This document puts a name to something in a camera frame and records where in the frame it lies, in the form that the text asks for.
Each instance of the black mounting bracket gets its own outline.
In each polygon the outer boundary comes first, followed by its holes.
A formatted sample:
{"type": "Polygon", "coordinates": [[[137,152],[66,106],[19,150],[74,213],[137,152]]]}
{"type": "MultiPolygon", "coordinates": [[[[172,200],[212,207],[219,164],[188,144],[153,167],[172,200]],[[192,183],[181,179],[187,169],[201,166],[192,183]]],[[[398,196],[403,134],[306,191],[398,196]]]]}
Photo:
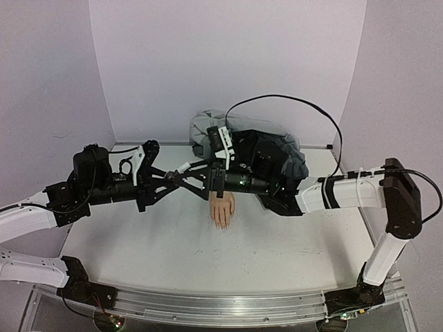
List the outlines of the black mounting bracket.
{"type": "Polygon", "coordinates": [[[60,182],[49,185],[43,192],[48,195],[49,203],[46,205],[48,208],[56,211],[72,211],[72,213],[54,214],[58,227],[73,223],[84,216],[91,216],[89,204],[80,207],[83,202],[76,194],[72,183],[60,182]]]}
{"type": "Polygon", "coordinates": [[[94,296],[100,300],[103,309],[114,307],[117,288],[95,284],[89,281],[89,277],[79,259],[63,256],[62,261],[68,268],[68,283],[64,288],[57,289],[57,295],[64,299],[97,306],[94,296]]]}
{"type": "MultiPolygon", "coordinates": [[[[396,158],[386,159],[385,169],[403,169],[396,158]]],[[[409,174],[386,173],[383,193],[388,213],[386,232],[398,239],[413,239],[422,231],[420,190],[409,174]]]]}
{"type": "Polygon", "coordinates": [[[325,293],[327,314],[330,317],[336,317],[343,313],[353,311],[365,311],[372,306],[378,306],[385,302],[383,284],[373,286],[363,282],[365,265],[366,263],[361,269],[359,278],[357,279],[357,285],[354,288],[333,290],[325,293]]]}

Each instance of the gray hoodie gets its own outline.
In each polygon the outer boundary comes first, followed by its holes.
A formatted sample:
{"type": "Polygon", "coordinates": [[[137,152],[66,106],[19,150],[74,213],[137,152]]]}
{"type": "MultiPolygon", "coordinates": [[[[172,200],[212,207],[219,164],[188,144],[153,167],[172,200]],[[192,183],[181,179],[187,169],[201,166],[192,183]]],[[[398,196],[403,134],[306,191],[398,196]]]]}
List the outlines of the gray hoodie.
{"type": "MultiPolygon", "coordinates": [[[[198,113],[190,123],[190,139],[195,143],[192,148],[194,155],[203,159],[209,159],[212,156],[207,128],[225,124],[225,115],[223,111],[210,109],[198,113]]],[[[303,179],[308,177],[308,169],[305,163],[305,155],[300,152],[300,143],[294,135],[279,125],[264,121],[254,120],[245,116],[228,116],[228,128],[233,132],[255,131],[258,137],[257,142],[274,142],[282,151],[286,152],[288,157],[287,167],[284,175],[293,179],[303,179]]]]}

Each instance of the white backdrop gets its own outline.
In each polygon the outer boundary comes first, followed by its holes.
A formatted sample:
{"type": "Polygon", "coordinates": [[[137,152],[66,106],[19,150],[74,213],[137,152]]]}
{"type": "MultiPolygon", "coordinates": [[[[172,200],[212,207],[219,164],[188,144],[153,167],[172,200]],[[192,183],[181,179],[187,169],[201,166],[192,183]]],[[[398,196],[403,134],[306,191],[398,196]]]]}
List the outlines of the white backdrop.
{"type": "MultiPolygon", "coordinates": [[[[117,141],[187,141],[198,111],[264,93],[308,99],[338,122],[350,88],[365,0],[90,1],[117,141]]],[[[273,120],[304,145],[333,126],[313,109],[262,100],[237,110],[273,120]]]]}

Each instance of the finger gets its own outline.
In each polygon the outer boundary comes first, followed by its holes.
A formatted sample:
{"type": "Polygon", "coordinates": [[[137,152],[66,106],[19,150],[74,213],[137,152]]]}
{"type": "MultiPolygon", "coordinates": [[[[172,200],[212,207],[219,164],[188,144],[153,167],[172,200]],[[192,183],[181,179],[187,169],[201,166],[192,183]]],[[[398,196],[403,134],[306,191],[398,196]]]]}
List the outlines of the finger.
{"type": "Polygon", "coordinates": [[[230,215],[234,216],[234,213],[235,213],[235,199],[234,199],[234,196],[232,196],[229,201],[230,201],[230,215]]]}
{"type": "Polygon", "coordinates": [[[225,231],[226,229],[226,223],[225,223],[225,216],[224,216],[224,208],[219,208],[219,215],[220,215],[220,225],[221,225],[221,229],[223,231],[225,231]]]}
{"type": "Polygon", "coordinates": [[[227,230],[227,229],[229,229],[229,225],[230,225],[229,206],[225,207],[224,214],[225,214],[225,223],[226,223],[226,230],[227,230]]]}
{"type": "Polygon", "coordinates": [[[220,228],[220,213],[218,206],[214,207],[214,215],[215,215],[215,225],[217,226],[217,229],[220,228]]]}
{"type": "Polygon", "coordinates": [[[212,204],[210,204],[210,218],[215,222],[215,207],[212,204]]]}

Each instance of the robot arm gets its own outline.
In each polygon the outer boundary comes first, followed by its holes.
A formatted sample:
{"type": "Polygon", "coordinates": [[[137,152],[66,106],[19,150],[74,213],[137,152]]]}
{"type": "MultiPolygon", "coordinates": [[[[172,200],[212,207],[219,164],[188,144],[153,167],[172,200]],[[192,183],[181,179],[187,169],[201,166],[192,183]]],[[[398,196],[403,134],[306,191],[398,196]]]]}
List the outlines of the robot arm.
{"type": "MultiPolygon", "coordinates": [[[[41,229],[62,227],[90,216],[90,205],[136,201],[139,212],[170,192],[184,187],[208,200],[210,191],[257,194],[263,206],[282,216],[301,216],[318,210],[350,207],[386,208],[388,224],[371,257],[362,268],[354,288],[325,294],[328,315],[365,309],[384,302],[383,283],[404,246],[422,229],[420,193],[396,159],[381,169],[359,170],[326,178],[293,180],[282,175],[287,155],[268,143],[255,147],[250,165],[236,165],[229,136],[212,128],[211,145],[216,159],[185,164],[175,172],[152,166],[159,152],[148,141],[132,156],[134,170],[113,173],[108,151],[97,145],[85,147],[73,158],[68,180],[47,187],[42,193],[19,202],[13,209],[0,209],[0,243],[41,229]],[[196,187],[188,178],[201,181],[196,187]],[[36,207],[38,203],[47,207],[36,207]]],[[[1,251],[0,280],[21,280],[58,287],[58,294],[75,301],[112,308],[116,289],[89,282],[78,259],[45,259],[1,251]]]]}

